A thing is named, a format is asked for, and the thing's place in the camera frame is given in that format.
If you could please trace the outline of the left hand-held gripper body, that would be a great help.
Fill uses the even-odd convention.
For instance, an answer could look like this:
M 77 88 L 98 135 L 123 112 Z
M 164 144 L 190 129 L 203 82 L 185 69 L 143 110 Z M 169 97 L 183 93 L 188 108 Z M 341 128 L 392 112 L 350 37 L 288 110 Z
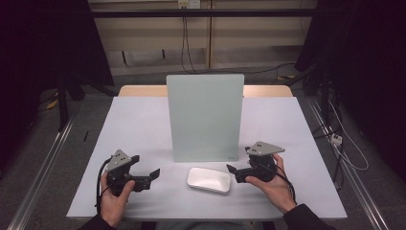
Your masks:
M 114 196 L 119 196 L 124 185 L 130 180 L 135 182 L 133 192 L 140 193 L 143 190 L 150 189 L 151 182 L 148 181 L 148 176 L 134 176 L 130 174 L 130 168 L 133 166 L 130 164 L 131 157 L 122 150 L 117 149 L 106 167 L 107 186 L 111 189 Z

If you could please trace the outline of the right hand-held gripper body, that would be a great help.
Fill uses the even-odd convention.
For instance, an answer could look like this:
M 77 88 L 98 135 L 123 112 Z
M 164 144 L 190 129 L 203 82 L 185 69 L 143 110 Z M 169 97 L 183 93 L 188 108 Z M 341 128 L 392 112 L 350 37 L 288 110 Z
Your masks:
M 271 181 L 277 175 L 273 154 L 284 152 L 284 148 L 262 141 L 257 141 L 250 148 L 248 154 L 250 168 L 237 170 L 235 175 L 237 183 L 245 183 L 247 176 L 256 177 L 263 182 Z

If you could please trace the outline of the white rectangular dish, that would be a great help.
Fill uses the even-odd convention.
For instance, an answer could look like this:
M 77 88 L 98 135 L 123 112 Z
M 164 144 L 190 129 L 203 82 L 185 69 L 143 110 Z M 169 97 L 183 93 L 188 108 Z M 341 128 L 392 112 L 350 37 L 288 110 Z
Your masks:
M 230 191 L 231 177 L 225 172 L 191 168 L 187 184 L 192 188 L 225 194 Z

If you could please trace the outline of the pale green glass whiteboard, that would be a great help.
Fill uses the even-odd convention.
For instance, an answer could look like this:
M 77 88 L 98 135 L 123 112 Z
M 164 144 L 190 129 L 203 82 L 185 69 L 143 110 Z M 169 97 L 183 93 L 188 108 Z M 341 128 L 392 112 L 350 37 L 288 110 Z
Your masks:
M 176 162 L 238 159 L 243 86 L 242 74 L 167 76 Z

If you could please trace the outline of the person's right hand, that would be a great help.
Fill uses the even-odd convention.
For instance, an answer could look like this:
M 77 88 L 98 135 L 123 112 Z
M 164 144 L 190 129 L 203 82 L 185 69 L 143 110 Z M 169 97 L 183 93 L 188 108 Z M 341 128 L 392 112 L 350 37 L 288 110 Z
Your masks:
M 290 192 L 289 185 L 275 176 L 269 182 L 263 182 L 254 176 L 247 176 L 245 181 L 259 188 L 267 199 L 283 214 L 297 206 Z

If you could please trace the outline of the person's left hand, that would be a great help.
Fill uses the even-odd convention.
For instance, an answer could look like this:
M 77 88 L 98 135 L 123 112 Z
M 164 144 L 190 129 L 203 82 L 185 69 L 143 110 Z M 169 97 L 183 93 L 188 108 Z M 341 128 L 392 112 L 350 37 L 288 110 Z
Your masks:
M 107 173 L 101 177 L 101 217 L 111 226 L 117 228 L 123 219 L 126 203 L 135 186 L 130 180 L 125 185 L 119 196 L 112 194 L 107 186 Z

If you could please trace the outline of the white table mat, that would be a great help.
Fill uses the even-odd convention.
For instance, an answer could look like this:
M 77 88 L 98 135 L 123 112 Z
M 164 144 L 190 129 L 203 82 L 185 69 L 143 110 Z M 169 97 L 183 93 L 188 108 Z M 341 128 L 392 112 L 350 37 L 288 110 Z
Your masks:
M 295 188 L 297 202 L 306 204 L 321 219 L 346 217 L 296 98 L 244 99 L 235 167 L 246 167 L 245 149 L 257 141 L 285 149 L 284 169 Z M 237 221 L 281 217 L 266 196 L 247 183 L 233 181 L 225 194 L 190 187 L 187 177 L 192 164 L 173 160 L 167 99 L 118 97 L 111 104 L 67 213 L 69 218 L 95 215 L 99 169 L 116 150 L 139 156 L 139 163 L 131 169 L 136 175 L 161 172 L 149 190 L 131 196 L 124 214 L 128 219 Z

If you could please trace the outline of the black metal stand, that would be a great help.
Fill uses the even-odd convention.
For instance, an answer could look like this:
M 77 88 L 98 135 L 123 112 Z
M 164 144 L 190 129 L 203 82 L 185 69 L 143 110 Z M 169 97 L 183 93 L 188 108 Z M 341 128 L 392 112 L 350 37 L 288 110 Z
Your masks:
M 69 122 L 69 112 L 67 105 L 66 93 L 69 93 L 73 101 L 82 101 L 85 98 L 85 93 L 81 88 L 83 85 L 89 85 L 90 87 L 102 92 L 103 94 L 116 97 L 119 93 L 113 89 L 109 89 L 106 86 L 97 83 L 95 80 L 90 80 L 78 73 L 61 73 L 57 77 L 57 99 L 59 103 L 59 131 L 62 131 Z
M 322 118 L 328 123 L 328 71 L 325 65 L 314 63 L 298 76 L 288 80 L 285 85 L 290 87 L 299 81 L 306 95 L 320 94 Z

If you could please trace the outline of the black horizontal bar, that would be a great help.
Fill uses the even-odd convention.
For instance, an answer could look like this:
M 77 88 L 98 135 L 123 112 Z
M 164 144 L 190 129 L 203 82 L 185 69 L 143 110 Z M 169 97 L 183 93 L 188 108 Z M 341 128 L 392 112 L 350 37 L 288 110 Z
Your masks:
M 133 11 L 92 11 L 97 18 L 121 17 L 302 17 L 318 14 L 313 9 L 272 9 L 272 10 L 133 10 Z

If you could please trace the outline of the aluminium floor rail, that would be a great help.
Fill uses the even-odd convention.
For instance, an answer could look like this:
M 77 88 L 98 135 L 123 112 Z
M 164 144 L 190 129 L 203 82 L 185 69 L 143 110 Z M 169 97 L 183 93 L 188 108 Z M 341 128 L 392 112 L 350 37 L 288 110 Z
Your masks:
M 331 140 L 332 127 L 322 117 L 321 107 L 314 99 L 307 100 L 315 118 L 321 126 L 321 131 L 326 136 L 326 140 L 329 142 L 332 151 L 337 158 L 337 165 L 343 172 L 348 183 L 352 187 L 357 199 L 360 202 L 366 216 L 368 217 L 372 228 L 374 230 L 389 230 L 389 227 L 384 220 L 379 208 L 374 202 L 371 194 L 367 190 L 366 186 L 362 182 L 358 175 L 358 170 L 349 163 L 349 159 L 344 150 L 340 150 Z
M 73 120 L 69 120 L 64 128 L 57 133 L 55 141 L 48 151 L 39 172 L 34 178 L 34 182 L 32 183 L 29 191 L 24 196 L 7 230 L 25 230 L 28 220 L 43 191 L 46 180 L 49 177 L 50 172 L 63 148 L 63 145 L 65 144 L 66 139 L 70 134 L 73 122 Z

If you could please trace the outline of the brass vertical wall strip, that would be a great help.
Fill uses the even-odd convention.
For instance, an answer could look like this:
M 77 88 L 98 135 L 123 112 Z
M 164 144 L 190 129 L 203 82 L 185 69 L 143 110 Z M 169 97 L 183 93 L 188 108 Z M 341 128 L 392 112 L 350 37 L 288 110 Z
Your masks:
M 213 0 L 207 0 L 207 10 L 213 8 Z M 207 18 L 207 53 L 206 53 L 206 66 L 211 69 L 212 66 L 212 24 L 213 20 L 211 17 Z

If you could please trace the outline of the white wall socket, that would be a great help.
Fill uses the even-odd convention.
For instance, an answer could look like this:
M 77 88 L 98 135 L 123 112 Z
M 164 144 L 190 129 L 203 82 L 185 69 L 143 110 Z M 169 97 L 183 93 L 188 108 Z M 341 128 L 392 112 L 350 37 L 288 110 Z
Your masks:
M 200 0 L 177 0 L 179 9 L 197 10 L 201 8 Z

